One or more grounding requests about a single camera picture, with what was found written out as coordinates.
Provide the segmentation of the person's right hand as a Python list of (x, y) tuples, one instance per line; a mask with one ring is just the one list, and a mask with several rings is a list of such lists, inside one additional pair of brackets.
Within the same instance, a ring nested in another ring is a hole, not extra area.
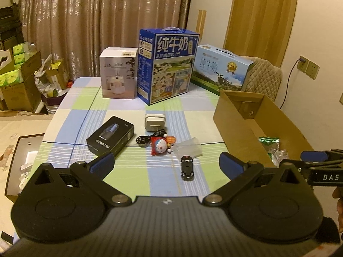
[(338, 228), (339, 232), (342, 233), (343, 230), (343, 196), (342, 187), (336, 187), (332, 193), (332, 197), (338, 199), (337, 201), (337, 212), (338, 212)]

